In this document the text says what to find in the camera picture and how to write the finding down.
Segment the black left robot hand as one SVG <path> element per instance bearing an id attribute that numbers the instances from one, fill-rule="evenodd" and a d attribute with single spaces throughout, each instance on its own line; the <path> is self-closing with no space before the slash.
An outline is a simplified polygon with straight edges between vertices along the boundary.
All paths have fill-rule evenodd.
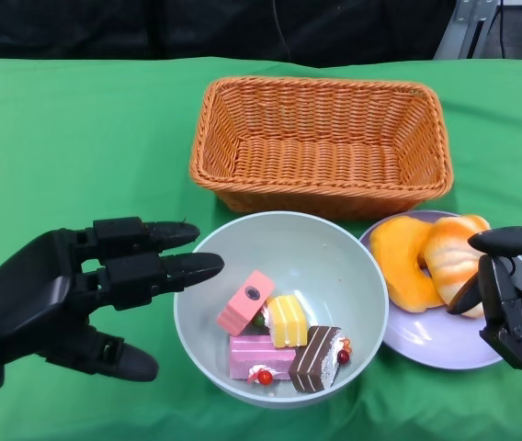
<path id="1" fill-rule="evenodd" d="M 89 322 L 99 308 L 148 305 L 217 276 L 212 253 L 164 255 L 194 242 L 189 223 L 138 217 L 45 232 L 0 266 L 0 366 L 28 355 L 87 374 L 149 382 L 156 360 Z"/>

